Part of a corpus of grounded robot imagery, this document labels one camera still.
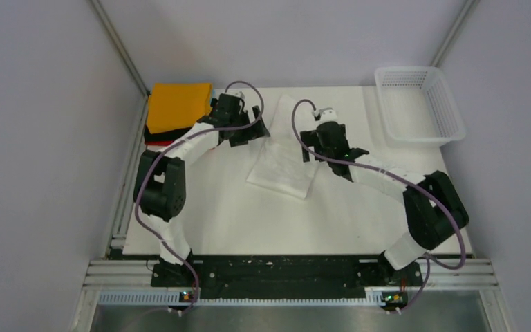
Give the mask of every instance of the white wall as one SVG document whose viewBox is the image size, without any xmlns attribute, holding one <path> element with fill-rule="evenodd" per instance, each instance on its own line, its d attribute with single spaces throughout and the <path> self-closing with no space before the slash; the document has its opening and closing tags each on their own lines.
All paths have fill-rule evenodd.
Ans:
<svg viewBox="0 0 531 332">
<path fill-rule="evenodd" d="M 86 1 L 0 1 L 0 331 L 69 328 L 139 99 Z"/>
<path fill-rule="evenodd" d="M 103 0 L 148 88 L 373 84 L 428 65 L 464 0 Z"/>
<path fill-rule="evenodd" d="M 443 148 L 518 331 L 531 331 L 531 1 L 482 1 L 443 66 L 468 134 Z"/>
</svg>

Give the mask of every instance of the white towel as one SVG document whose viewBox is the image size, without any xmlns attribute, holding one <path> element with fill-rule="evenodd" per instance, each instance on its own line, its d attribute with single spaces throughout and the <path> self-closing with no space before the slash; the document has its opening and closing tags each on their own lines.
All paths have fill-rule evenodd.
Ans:
<svg viewBox="0 0 531 332">
<path fill-rule="evenodd" d="M 283 95 L 278 101 L 274 120 L 269 128 L 271 137 L 261 147 L 257 162 L 247 182 L 300 199 L 305 199 L 317 171 L 318 162 L 302 161 L 302 149 L 292 132 L 291 115 L 296 101 Z M 296 112 L 298 132 L 316 126 L 310 105 L 302 104 Z"/>
</svg>

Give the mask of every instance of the white table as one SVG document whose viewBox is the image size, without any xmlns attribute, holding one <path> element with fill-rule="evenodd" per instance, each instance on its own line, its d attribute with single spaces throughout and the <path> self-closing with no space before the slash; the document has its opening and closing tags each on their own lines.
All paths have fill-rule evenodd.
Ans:
<svg viewBox="0 0 531 332">
<path fill-rule="evenodd" d="M 250 89 L 241 90 L 248 108 L 259 104 Z M 366 149 L 411 171 L 446 172 L 438 148 L 386 146 L 373 86 L 259 90 L 265 100 L 268 126 L 281 95 L 296 100 L 309 98 L 319 108 L 333 107 L 337 111 L 339 123 L 346 124 L 352 147 Z M 187 199 L 180 215 L 195 254 L 378 254 L 406 231 L 402 205 L 375 189 L 337 177 L 326 164 L 320 165 L 305 200 L 246 183 L 261 144 L 260 139 L 232 149 L 224 143 L 187 170 Z M 465 230 L 462 233 L 470 253 L 467 234 Z M 159 251 L 158 240 L 135 221 L 132 211 L 123 253 L 150 255 Z M 456 237 L 433 253 L 458 254 Z"/>
</svg>

